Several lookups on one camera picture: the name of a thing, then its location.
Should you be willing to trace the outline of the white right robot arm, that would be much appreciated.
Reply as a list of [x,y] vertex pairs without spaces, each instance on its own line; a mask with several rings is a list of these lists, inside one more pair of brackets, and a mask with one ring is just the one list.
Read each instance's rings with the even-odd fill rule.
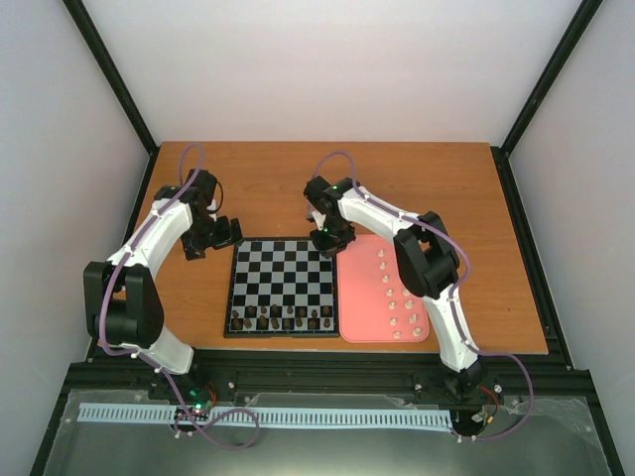
[[313,207],[308,221],[317,229],[310,238],[317,250],[331,258],[355,240],[356,224],[393,245],[398,276],[428,312],[446,367],[445,392],[465,402],[486,375],[479,361],[459,298],[458,245],[446,233],[441,218],[399,208],[368,191],[354,178],[331,184],[311,178],[304,197]]

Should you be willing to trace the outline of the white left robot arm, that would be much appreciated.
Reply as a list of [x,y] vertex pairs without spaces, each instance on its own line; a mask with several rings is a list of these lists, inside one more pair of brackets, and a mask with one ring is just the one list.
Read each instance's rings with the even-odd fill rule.
[[189,400],[204,392],[206,375],[192,365],[193,348],[165,324],[155,279],[177,243],[192,261],[242,242],[239,220],[219,214],[218,188],[217,178],[203,170],[191,170],[181,186],[163,186],[122,248],[83,271],[89,335],[110,356],[141,358],[157,373],[173,374],[173,389]]

